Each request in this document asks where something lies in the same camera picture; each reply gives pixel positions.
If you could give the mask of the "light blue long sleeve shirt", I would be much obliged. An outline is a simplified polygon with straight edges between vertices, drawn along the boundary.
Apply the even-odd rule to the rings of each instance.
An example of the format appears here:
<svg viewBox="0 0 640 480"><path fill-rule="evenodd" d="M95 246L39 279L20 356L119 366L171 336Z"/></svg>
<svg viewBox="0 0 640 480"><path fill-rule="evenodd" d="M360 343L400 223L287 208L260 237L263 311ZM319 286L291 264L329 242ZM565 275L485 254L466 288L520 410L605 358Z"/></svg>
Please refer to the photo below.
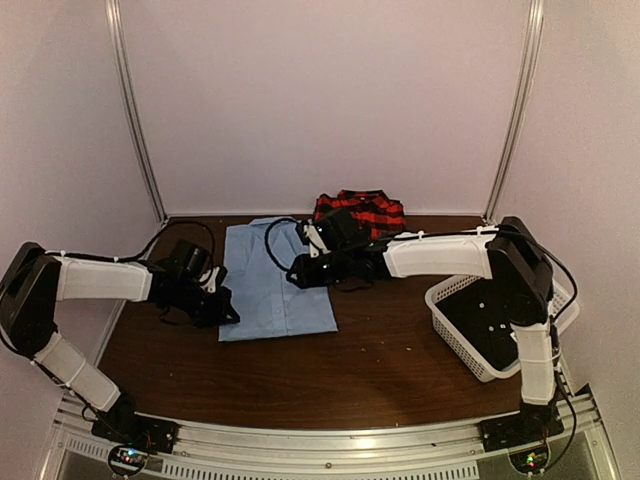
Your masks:
<svg viewBox="0 0 640 480"><path fill-rule="evenodd" d="M224 285L241 321L219 328L218 340L238 342L336 332L328 290L300 289L289 283L284 267L306 251L290 221L256 219L226 229Z"/></svg>

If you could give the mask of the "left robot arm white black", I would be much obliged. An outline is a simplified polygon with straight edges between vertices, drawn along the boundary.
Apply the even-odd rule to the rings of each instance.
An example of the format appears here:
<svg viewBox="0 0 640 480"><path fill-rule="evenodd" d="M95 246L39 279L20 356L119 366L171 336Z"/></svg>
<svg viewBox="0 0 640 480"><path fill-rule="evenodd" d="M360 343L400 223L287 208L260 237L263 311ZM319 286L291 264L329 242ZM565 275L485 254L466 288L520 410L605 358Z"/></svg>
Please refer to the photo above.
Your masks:
<svg viewBox="0 0 640 480"><path fill-rule="evenodd" d="M54 253L27 242L1 280L1 328L15 354L77 395L121 443L133 444L144 433L134 400L64 339L55 322L57 306L80 300L151 303L183 312L198 328L237 324L225 275L208 250L186 240L157 262Z"/></svg>

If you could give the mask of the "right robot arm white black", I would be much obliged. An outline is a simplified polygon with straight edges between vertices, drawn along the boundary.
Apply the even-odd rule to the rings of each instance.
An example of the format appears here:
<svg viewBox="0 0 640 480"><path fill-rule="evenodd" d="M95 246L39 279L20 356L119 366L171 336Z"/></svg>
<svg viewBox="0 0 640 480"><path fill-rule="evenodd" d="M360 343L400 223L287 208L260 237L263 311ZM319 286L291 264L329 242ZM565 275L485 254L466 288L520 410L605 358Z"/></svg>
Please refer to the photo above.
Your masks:
<svg viewBox="0 0 640 480"><path fill-rule="evenodd" d="M301 289L351 278L373 283L466 275L487 281L499 314L516 338L521 401L513 433L530 442L549 430L559 351L549 312L553 268L548 254L518 218L455 233L403 232L368 239L353 216L338 209L318 221L298 224L296 232L308 250L286 267L285 275Z"/></svg>

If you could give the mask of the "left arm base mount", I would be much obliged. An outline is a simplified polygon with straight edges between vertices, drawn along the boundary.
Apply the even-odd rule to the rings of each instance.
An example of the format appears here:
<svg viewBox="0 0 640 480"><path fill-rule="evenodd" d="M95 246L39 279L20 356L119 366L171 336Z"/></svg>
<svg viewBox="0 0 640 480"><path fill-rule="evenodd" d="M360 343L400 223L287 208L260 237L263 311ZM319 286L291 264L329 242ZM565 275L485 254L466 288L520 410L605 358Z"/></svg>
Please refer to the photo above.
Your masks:
<svg viewBox="0 0 640 480"><path fill-rule="evenodd" d="M121 433L96 420L91 428L93 436L114 443L130 445L152 454L171 454L177 440L179 425L168 420L137 416L131 433Z"/></svg>

